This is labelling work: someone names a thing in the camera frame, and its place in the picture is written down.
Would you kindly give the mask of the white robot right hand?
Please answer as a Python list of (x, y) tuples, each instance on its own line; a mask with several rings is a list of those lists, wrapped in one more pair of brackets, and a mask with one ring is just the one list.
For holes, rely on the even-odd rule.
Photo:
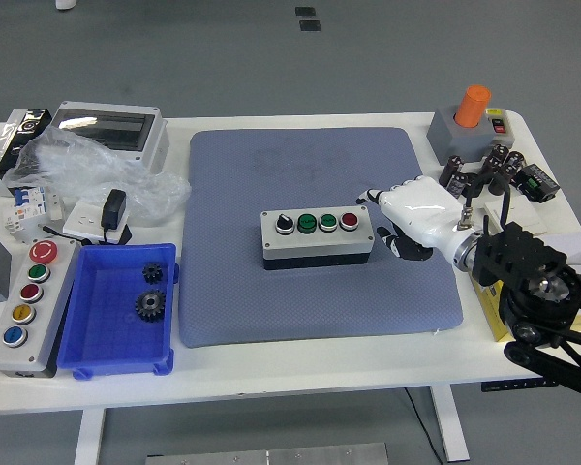
[(388, 191), (367, 190), (356, 199), (358, 204), (367, 201), (392, 223), (393, 232), (379, 227), (378, 235), (396, 257), (425, 261), (437, 249), (457, 268), (471, 268), (470, 253), (480, 237), (473, 229), (473, 210), (435, 179), (420, 176)]

